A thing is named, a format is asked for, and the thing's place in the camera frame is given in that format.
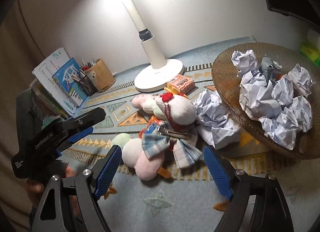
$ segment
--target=plaid bow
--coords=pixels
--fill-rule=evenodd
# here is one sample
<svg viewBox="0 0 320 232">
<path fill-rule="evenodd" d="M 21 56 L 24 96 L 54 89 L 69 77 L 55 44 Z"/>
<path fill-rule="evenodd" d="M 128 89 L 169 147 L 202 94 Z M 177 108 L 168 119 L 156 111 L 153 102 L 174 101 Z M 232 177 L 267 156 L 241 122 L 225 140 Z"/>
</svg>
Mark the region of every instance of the plaid bow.
<svg viewBox="0 0 320 232">
<path fill-rule="evenodd" d="M 161 123 L 160 126 L 172 130 L 170 123 L 167 121 Z M 160 135 L 157 128 L 158 125 L 153 123 L 142 135 L 142 148 L 148 159 L 165 151 L 170 146 L 170 137 Z M 190 133 L 197 135 L 195 128 L 193 128 Z M 177 166 L 181 169 L 188 168 L 195 164 L 201 157 L 201 151 L 195 146 L 196 141 L 186 141 L 184 139 L 175 140 L 173 155 Z"/>
</svg>

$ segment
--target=desk lamp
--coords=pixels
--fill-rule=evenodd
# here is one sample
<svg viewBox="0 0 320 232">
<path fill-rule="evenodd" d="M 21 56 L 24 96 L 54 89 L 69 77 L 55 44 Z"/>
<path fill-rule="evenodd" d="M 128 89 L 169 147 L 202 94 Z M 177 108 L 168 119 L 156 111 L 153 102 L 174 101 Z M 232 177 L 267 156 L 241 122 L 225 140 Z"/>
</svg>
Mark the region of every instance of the desk lamp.
<svg viewBox="0 0 320 232">
<path fill-rule="evenodd" d="M 156 43 L 155 36 L 152 36 L 146 27 L 133 0 L 122 0 L 122 3 L 139 32 L 140 43 L 151 64 L 136 76 L 134 85 L 142 92 L 162 89 L 170 79 L 183 73 L 183 64 L 177 59 L 165 59 Z"/>
</svg>

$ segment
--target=crumpled paper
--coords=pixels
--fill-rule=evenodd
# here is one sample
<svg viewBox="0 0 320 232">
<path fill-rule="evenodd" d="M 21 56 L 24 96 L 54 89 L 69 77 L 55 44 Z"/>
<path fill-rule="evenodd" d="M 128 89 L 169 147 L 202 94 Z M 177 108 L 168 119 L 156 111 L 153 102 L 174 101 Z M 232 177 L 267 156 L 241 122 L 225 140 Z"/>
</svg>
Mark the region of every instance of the crumpled paper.
<svg viewBox="0 0 320 232">
<path fill-rule="evenodd" d="M 291 78 L 294 88 L 297 90 L 299 95 L 304 95 L 308 97 L 311 94 L 310 88 L 312 86 L 312 79 L 308 70 L 304 67 L 300 67 L 299 64 L 288 73 L 288 76 Z"/>
<path fill-rule="evenodd" d="M 303 96 L 297 96 L 288 109 L 295 115 L 299 124 L 299 129 L 306 133 L 312 127 L 312 109 L 307 99 Z"/>
<path fill-rule="evenodd" d="M 292 103 L 293 83 L 287 74 L 283 75 L 281 79 L 276 82 L 271 96 L 279 103 L 281 108 L 284 108 Z"/>
<path fill-rule="evenodd" d="M 264 57 L 261 61 L 260 70 L 263 73 L 266 81 L 269 82 L 271 80 L 272 84 L 275 85 L 277 78 L 279 78 L 281 74 L 282 66 L 279 65 L 278 62 L 272 61 L 271 58 Z"/>
<path fill-rule="evenodd" d="M 271 97 L 272 90 L 271 81 L 267 87 L 248 83 L 240 88 L 239 103 L 251 120 L 257 121 L 262 116 L 273 118 L 280 114 L 282 110 L 278 102 Z"/>
<path fill-rule="evenodd" d="M 265 136 L 289 150 L 294 148 L 299 124 L 291 110 L 285 107 L 277 119 L 262 116 L 259 121 L 265 131 Z"/>
<path fill-rule="evenodd" d="M 258 69 L 254 72 L 249 71 L 242 76 L 240 87 L 245 84 L 267 86 L 266 78 Z"/>
<path fill-rule="evenodd" d="M 212 94 L 208 90 L 203 91 L 193 104 L 199 124 L 197 131 L 208 144 L 220 149 L 240 141 L 240 127 L 228 118 L 229 111 L 217 91 Z"/>
<path fill-rule="evenodd" d="M 238 69 L 238 77 L 242 78 L 249 71 L 259 69 L 259 64 L 253 50 L 247 50 L 246 53 L 235 51 L 232 54 L 231 61 Z"/>
</svg>

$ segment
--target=human hand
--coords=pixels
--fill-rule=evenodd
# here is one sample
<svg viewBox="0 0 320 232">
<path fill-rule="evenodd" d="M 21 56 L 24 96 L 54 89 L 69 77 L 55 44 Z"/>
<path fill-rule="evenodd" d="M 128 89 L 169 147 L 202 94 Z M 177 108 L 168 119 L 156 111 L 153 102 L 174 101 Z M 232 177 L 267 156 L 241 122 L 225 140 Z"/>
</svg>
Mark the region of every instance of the human hand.
<svg viewBox="0 0 320 232">
<path fill-rule="evenodd" d="M 71 167 L 67 167 L 65 170 L 65 176 L 73 177 L 75 176 L 75 171 Z M 38 181 L 28 179 L 26 182 L 26 192 L 28 198 L 31 200 L 33 206 L 37 209 L 39 206 L 40 199 L 42 197 L 44 191 L 44 185 Z M 73 213 L 77 216 L 80 213 L 80 209 L 78 206 L 78 200 L 76 196 L 70 196 L 70 203 L 73 209 Z"/>
</svg>

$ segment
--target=beige curtain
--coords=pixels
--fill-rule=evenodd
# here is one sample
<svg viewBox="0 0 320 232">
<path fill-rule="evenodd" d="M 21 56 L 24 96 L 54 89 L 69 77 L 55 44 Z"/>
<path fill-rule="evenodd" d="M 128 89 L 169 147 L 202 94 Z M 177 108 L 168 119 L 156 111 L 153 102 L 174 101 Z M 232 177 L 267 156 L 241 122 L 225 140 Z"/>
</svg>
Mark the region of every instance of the beige curtain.
<svg viewBox="0 0 320 232">
<path fill-rule="evenodd" d="M 27 231 L 31 210 L 25 180 L 15 177 L 11 158 L 18 150 L 16 96 L 28 88 L 32 70 L 44 59 L 33 42 L 18 1 L 0 25 L 0 206 L 16 231 Z"/>
</svg>

